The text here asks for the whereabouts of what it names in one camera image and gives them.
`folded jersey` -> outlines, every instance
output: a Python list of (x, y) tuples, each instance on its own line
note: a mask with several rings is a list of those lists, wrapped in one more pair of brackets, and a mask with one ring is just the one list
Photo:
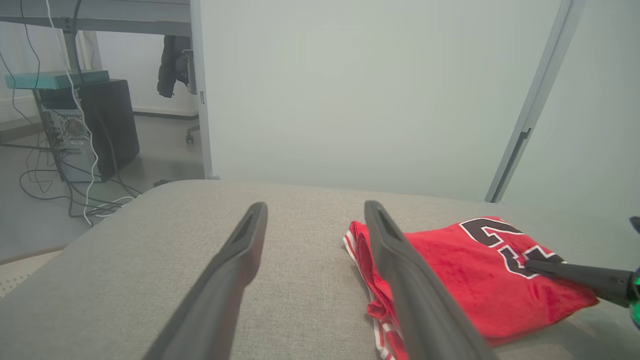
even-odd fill
[[(565, 261), (500, 218), (475, 218), (404, 235), (492, 346), (598, 303), (588, 288), (525, 269), (527, 259)], [(407, 359), (393, 295), (376, 269), (366, 225), (352, 222), (343, 240), (369, 287), (367, 312), (374, 320), (380, 356)]]

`teal box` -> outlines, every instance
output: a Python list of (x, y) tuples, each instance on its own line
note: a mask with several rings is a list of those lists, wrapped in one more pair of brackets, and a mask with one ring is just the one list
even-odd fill
[[(80, 75), (76, 71), (70, 70), (69, 75), (75, 86), (82, 83)], [(87, 84), (101, 83), (109, 79), (109, 72), (107, 70), (84, 70), (82, 71), (82, 75), (84, 82)], [(15, 84), (13, 83), (11, 75), (7, 74), (4, 76), (4, 82), (9, 89), (64, 89), (71, 87), (67, 73), (64, 71), (41, 72), (40, 75), (32, 72), (29, 74), (14, 74), (13, 76), (15, 78)]]

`jersey number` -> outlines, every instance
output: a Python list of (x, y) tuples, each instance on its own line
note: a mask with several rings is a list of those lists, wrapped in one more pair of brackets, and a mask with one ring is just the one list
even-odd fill
[[(504, 265), (509, 272), (518, 274), (527, 279), (533, 279), (538, 274), (527, 270), (518, 261), (518, 254), (507, 245), (497, 233), (507, 233), (513, 235), (524, 235), (523, 232), (515, 227), (496, 220), (488, 218), (477, 218), (460, 223), (462, 229), (475, 241), (495, 248), (497, 252), (504, 258)], [(490, 234), (487, 229), (492, 229), (495, 234)], [(564, 263), (564, 259), (553, 252), (546, 253), (539, 245), (536, 245), (522, 253), (526, 260), (548, 261), (549, 263)]]

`green light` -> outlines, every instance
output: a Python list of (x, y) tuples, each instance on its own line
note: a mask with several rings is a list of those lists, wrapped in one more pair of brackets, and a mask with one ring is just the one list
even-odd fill
[[(640, 276), (636, 276), (634, 286), (636, 289), (640, 288)], [(636, 327), (640, 329), (640, 299), (636, 299), (631, 302), (631, 305), (629, 305), (629, 313), (631, 314), (631, 319), (633, 319)]]

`computer tower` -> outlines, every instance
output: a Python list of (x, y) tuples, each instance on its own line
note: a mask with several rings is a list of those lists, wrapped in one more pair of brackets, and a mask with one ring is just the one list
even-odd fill
[[(140, 152), (129, 85), (126, 80), (110, 79), (80, 86), (76, 94), (98, 155), (93, 170), (95, 180), (107, 181), (115, 173), (114, 155), (117, 169), (121, 169)], [(91, 181), (95, 156), (71, 90), (37, 90), (36, 100), (49, 142), (56, 151), (58, 170), (64, 172), (69, 181)]]

